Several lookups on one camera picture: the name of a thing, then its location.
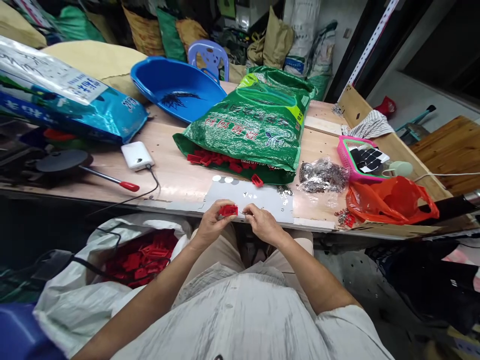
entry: striped cloth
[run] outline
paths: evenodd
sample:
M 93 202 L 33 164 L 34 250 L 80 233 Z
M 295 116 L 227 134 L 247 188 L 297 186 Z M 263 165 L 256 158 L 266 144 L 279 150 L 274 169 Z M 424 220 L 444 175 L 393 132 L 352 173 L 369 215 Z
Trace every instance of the striped cloth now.
M 361 139 L 374 139 L 394 131 L 387 122 L 386 116 L 377 110 L 370 111 L 366 118 L 351 130 L 346 125 L 341 127 L 343 135 Z

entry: yellow sack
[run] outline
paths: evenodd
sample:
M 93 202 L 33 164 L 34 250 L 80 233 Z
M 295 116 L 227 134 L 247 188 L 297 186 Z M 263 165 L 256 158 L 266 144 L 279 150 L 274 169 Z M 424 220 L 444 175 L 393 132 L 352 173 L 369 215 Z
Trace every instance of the yellow sack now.
M 123 5 L 121 7 L 130 24 L 131 37 L 136 49 L 148 56 L 165 56 L 158 20 L 146 19 L 127 10 Z
M 47 46 L 45 36 L 24 19 L 14 8 L 0 0 L 0 35 L 34 49 Z
M 264 46 L 265 46 L 265 34 L 260 35 L 261 38 L 252 42 L 246 51 L 246 56 L 255 65 L 264 64 Z
M 190 45 L 192 45 L 194 42 L 198 40 L 209 39 L 209 35 L 204 30 L 202 25 L 200 25 L 195 20 L 192 20 L 192 19 L 177 20 L 175 22 L 175 27 L 176 27 L 176 30 L 178 31 L 178 35 L 180 36 L 181 43 L 185 48 L 185 54 L 187 55 L 187 57 L 189 55 Z M 204 69 L 207 67 L 202 57 L 200 56 L 200 54 L 196 56 L 196 66 L 199 69 Z
M 93 40 L 60 42 L 44 48 L 42 52 L 100 80 L 142 104 L 147 102 L 130 78 L 132 66 L 147 58 L 141 52 L 129 47 Z
M 285 58 L 294 43 L 294 29 L 275 15 L 270 6 L 268 25 L 266 26 L 263 65 L 283 69 Z

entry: red plastic bag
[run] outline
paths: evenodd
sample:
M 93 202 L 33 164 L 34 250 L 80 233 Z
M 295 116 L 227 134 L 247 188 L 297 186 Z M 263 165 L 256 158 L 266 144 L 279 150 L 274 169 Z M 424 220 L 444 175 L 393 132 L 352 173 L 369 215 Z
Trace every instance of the red plastic bag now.
M 419 210 L 419 199 L 428 204 L 430 212 Z M 403 176 L 372 185 L 350 183 L 346 205 L 351 213 L 363 221 L 386 224 L 416 224 L 440 216 L 439 209 L 425 188 Z

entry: black cable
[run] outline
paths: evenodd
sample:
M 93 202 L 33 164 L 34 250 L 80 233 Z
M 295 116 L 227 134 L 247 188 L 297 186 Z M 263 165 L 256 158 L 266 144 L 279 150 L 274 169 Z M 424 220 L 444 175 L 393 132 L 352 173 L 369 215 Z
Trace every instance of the black cable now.
M 87 216 L 85 216 L 85 218 L 89 218 L 90 216 L 92 216 L 92 215 L 94 215 L 94 214 L 100 213 L 100 212 L 105 211 L 105 210 L 107 210 L 107 209 L 111 209 L 111 208 L 116 207 L 116 206 L 118 206 L 118 205 L 122 205 L 122 204 L 125 204 L 125 203 L 128 203 L 128 202 L 131 202 L 132 200 L 139 199 L 139 198 L 144 197 L 145 195 L 148 195 L 148 194 L 150 194 L 150 193 L 153 193 L 155 190 L 157 190 L 157 189 L 160 187 L 160 183 L 159 183 L 159 181 L 157 180 L 157 177 L 155 176 L 154 171 L 152 170 L 152 166 L 148 164 L 148 165 L 146 166 L 146 168 L 148 169 L 148 171 L 150 171 L 150 174 L 153 176 L 153 179 L 154 179 L 155 182 L 156 182 L 156 186 L 155 186 L 154 189 L 152 189 L 152 190 L 150 190 L 150 191 L 147 191 L 147 192 L 145 192 L 145 193 L 143 193 L 143 194 L 141 194 L 141 195 L 138 195 L 138 196 L 132 197 L 132 198 L 130 198 L 130 199 L 127 199 L 127 200 L 125 200 L 125 201 L 117 202 L 117 203 L 115 203 L 115 204 L 113 204 L 113 205 L 110 205 L 110 206 L 101 208 L 100 210 L 91 212 L 91 213 L 89 213 Z
M 117 254 L 117 250 L 119 248 L 120 240 L 122 240 L 122 235 L 120 235 L 118 232 L 107 231 L 107 230 L 104 230 L 100 227 L 97 227 L 96 230 L 100 230 L 100 231 L 104 232 L 105 234 L 112 234 L 112 235 L 118 236 L 118 240 L 116 241 L 115 247 L 113 248 L 113 256 L 115 256 Z

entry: white cable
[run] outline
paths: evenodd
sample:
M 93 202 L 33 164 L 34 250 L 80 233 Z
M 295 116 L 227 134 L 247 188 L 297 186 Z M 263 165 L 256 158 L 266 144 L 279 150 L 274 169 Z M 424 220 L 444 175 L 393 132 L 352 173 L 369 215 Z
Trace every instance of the white cable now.
M 418 177 L 417 179 L 413 180 L 414 183 L 416 183 L 418 180 L 420 179 L 423 179 L 424 177 L 426 176 L 430 176 L 430 175 L 435 175 L 435 176 L 460 176 L 460 175 L 480 175 L 480 172 L 466 172 L 466 173 L 462 173 L 462 174 L 432 174 L 432 173 L 428 173 L 428 174 L 425 174 L 425 175 L 422 175 L 420 177 Z

